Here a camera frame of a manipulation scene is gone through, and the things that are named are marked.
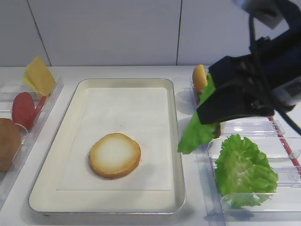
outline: bun bottom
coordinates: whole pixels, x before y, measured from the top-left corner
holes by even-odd
[[[139,165],[140,158],[141,149],[136,141],[122,133],[111,133],[92,146],[89,163],[98,175],[117,179],[130,174]]]

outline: cable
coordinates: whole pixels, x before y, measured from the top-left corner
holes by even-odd
[[[263,90],[266,93],[268,100],[274,106],[275,110],[286,121],[286,123],[301,136],[300,127],[285,113],[281,104],[275,98],[275,96],[271,90],[271,87],[269,85],[269,82],[265,76],[263,67],[260,63],[260,57],[259,57],[259,54],[257,51],[255,27],[254,27],[254,14],[253,13],[250,13],[250,16],[249,16],[249,32],[250,32],[250,50],[251,50],[251,53],[252,53],[252,56],[254,59],[254,64],[257,69],[257,73],[258,73],[257,79],[260,80],[258,82],[262,83],[263,87],[265,88]]]

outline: cheese slice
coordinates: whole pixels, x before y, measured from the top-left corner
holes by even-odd
[[[27,71],[25,71],[24,76],[22,78],[22,81],[28,85],[30,88],[32,88],[33,90],[37,91],[37,88],[35,88],[35,86],[33,85],[31,79],[29,78],[29,75],[27,73]]]
[[[55,86],[55,79],[39,56],[26,67],[24,82],[47,97]]]

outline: metal tray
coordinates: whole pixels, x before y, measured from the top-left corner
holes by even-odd
[[[104,180],[87,163],[91,146],[121,132],[141,147],[130,175]],[[80,82],[33,185],[30,207],[42,214],[173,215],[185,201],[174,102],[166,79]]]

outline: red stripe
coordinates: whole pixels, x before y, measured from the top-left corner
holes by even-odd
[[[277,130],[277,136],[280,138],[282,146],[284,147],[286,153],[288,154],[289,158],[291,159],[293,165],[296,166],[296,168],[298,170],[298,173],[301,175],[300,163],[298,162],[298,160],[296,158],[292,158],[291,157],[292,154],[293,154],[293,152],[292,152],[292,150],[291,150],[288,142],[284,138],[284,136],[279,133],[279,128],[278,128],[277,124],[275,123],[273,116],[268,117],[268,119],[273,123],[274,127],[276,128],[276,130]]]

